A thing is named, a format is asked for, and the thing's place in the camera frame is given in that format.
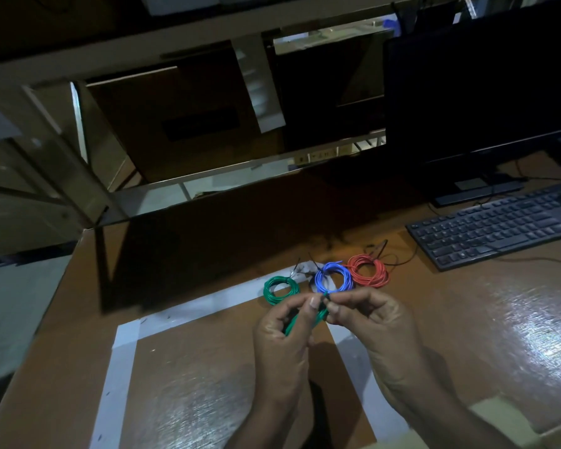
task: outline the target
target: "red wire coil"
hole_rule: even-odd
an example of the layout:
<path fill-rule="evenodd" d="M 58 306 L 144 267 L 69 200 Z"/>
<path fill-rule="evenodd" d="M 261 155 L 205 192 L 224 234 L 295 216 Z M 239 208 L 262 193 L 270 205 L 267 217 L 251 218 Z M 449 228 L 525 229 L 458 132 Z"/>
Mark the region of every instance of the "red wire coil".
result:
<path fill-rule="evenodd" d="M 373 264 L 376 267 L 374 276 L 366 277 L 357 272 L 358 269 L 365 264 Z M 345 266 L 349 272 L 351 272 L 353 281 L 358 285 L 380 288 L 389 283 L 389 272 L 386 270 L 385 264 L 378 258 L 372 258 L 366 254 L 355 255 L 349 259 Z"/>

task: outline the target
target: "computer monitor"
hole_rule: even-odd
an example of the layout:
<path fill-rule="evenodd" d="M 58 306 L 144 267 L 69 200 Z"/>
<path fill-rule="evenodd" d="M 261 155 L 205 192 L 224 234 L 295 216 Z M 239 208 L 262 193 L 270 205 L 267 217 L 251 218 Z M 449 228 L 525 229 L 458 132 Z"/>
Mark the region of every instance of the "computer monitor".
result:
<path fill-rule="evenodd" d="M 384 47 L 387 146 L 428 163 L 561 131 L 561 0 Z"/>

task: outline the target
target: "blue wire coil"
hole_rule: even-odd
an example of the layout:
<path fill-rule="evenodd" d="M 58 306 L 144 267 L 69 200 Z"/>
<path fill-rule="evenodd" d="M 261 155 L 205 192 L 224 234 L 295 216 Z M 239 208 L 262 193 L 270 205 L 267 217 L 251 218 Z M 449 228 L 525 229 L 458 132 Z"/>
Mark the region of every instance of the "blue wire coil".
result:
<path fill-rule="evenodd" d="M 335 292 L 346 292 L 347 290 L 351 290 L 353 288 L 353 279 L 351 278 L 351 272 L 347 268 L 345 268 L 342 262 L 329 262 L 322 266 L 321 269 L 318 269 L 316 275 L 314 276 L 314 283 L 316 284 L 316 288 L 318 293 L 335 293 Z M 329 275 L 331 272 L 338 272 L 339 274 L 343 275 L 343 285 L 339 287 L 338 290 L 329 291 L 326 289 L 324 285 L 322 285 L 322 280 L 324 276 Z"/>

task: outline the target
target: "keyboard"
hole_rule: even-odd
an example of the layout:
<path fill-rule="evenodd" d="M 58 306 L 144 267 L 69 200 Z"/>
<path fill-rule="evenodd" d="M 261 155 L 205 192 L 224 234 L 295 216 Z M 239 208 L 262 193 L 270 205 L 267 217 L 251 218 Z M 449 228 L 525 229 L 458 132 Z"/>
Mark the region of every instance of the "keyboard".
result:
<path fill-rule="evenodd" d="M 561 184 L 405 226 L 439 271 L 561 239 Z"/>

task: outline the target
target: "table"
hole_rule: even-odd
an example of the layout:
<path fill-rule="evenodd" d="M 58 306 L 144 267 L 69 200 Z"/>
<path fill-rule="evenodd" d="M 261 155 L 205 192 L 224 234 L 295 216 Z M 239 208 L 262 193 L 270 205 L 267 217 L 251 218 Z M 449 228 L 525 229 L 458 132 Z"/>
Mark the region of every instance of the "table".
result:
<path fill-rule="evenodd" d="M 402 176 L 382 176 L 382 160 L 375 148 L 86 231 L 0 406 L 0 448 L 89 447 L 120 324 L 310 254 L 346 260 L 388 238 L 385 253 L 408 259 L 404 224 L 431 212 Z M 561 177 L 543 152 L 521 164 Z M 443 273 L 419 253 L 384 290 L 412 309 L 467 405 L 502 393 L 538 432 L 561 424 L 561 241 Z M 249 407 L 251 326 L 266 309 L 259 298 L 139 340 L 121 447 L 222 444 Z M 328 327 L 314 337 L 310 378 L 335 447 L 373 442 Z"/>

